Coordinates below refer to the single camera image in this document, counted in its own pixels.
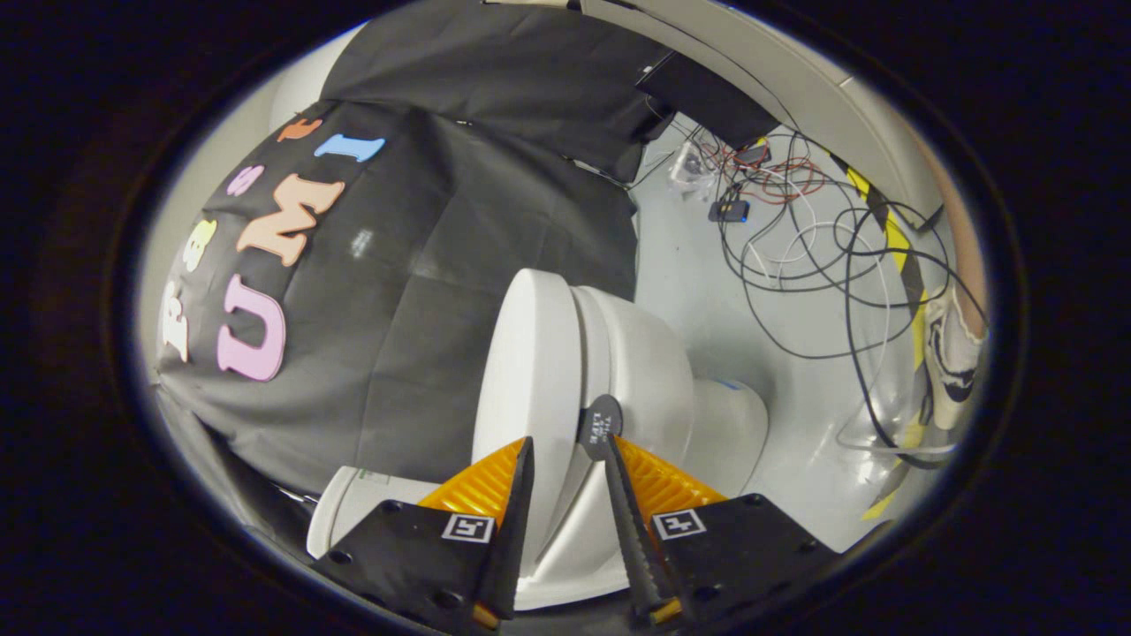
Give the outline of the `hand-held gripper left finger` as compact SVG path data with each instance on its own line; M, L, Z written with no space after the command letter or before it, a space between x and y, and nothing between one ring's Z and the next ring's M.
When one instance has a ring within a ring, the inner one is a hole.
M432 631L497 631L513 617L534 447L530 437L506 444L420 502L377 502L316 571Z

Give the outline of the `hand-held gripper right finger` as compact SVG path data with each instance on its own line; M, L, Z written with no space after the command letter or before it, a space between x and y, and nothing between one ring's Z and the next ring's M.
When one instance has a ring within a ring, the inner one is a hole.
M840 559L767 496L723 496L618 435L604 467L645 625L728 625L804 594Z

